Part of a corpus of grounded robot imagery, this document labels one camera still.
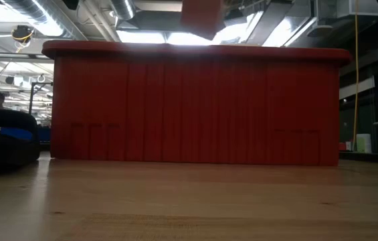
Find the ceiling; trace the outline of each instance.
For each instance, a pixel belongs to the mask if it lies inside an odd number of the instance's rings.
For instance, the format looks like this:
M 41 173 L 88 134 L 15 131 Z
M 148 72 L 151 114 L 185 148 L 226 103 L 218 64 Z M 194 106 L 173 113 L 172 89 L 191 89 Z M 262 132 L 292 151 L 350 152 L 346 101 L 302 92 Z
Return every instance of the ceiling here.
M 68 9 L 62 0 L 38 0 L 46 11 L 51 11 L 51 18 L 64 26 L 63 36 L 44 34 L 46 31 L 32 19 L 10 10 L 2 1 L 6 0 L 0 0 L 0 91 L 9 94 L 7 107 L 27 111 L 31 92 L 29 82 L 48 83 L 43 88 L 35 87 L 33 113 L 39 121 L 47 121 L 51 116 L 53 86 L 49 83 L 53 83 L 54 65 L 53 61 L 41 56 L 34 59 L 32 54 L 40 55 L 43 43 L 50 39 L 335 48 L 354 35 L 353 13 L 348 7 L 347 12 L 341 7 L 339 10 L 339 4 L 352 0 L 225 0 L 226 27 L 213 40 L 192 35 L 181 27 L 182 2 L 178 0 L 134 0 L 135 17 L 117 23 L 109 0 L 80 0 L 75 10 Z M 375 0 L 363 2 L 363 6 L 370 8 L 365 7 L 368 10 L 360 13 L 361 29 L 378 20 Z M 17 43 L 11 37 L 18 25 L 35 27 L 29 44 Z M 328 25 L 331 31 L 308 37 L 318 25 Z M 15 52 L 20 54 L 18 59 L 10 56 Z M 7 84 L 6 78 L 12 76 L 21 77 L 25 85 Z

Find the red container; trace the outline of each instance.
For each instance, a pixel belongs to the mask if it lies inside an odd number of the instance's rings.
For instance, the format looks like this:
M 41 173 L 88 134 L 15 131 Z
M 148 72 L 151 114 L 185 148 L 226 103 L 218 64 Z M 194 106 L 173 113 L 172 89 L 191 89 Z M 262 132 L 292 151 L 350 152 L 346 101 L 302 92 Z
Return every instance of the red container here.
M 336 165 L 344 50 L 51 41 L 60 159 Z

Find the wooden table surface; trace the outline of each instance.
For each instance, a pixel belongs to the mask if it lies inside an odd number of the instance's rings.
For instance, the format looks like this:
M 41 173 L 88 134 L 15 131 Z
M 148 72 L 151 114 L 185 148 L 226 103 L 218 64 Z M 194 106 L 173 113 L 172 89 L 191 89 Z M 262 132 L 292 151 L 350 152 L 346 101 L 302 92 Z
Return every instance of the wooden table surface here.
M 0 175 L 0 240 L 67 240 L 63 237 L 83 227 L 90 227 L 84 228 L 89 230 L 83 240 L 94 235 L 101 237 L 95 240 L 115 240 L 102 236 L 109 231 L 98 228 L 103 227 L 98 221 L 89 226 L 86 220 L 107 220 L 104 226 L 113 230 L 122 224 L 104 217 L 121 223 L 121 214 L 213 223 L 217 229 L 210 230 L 221 232 L 221 240 L 227 240 L 224 225 L 232 220 L 247 224 L 241 234 L 256 230 L 257 240 L 378 240 L 378 164 L 50 161 L 44 155 L 38 164 Z M 142 232 L 143 226 L 136 230 Z M 176 240 L 191 240 L 181 237 Z

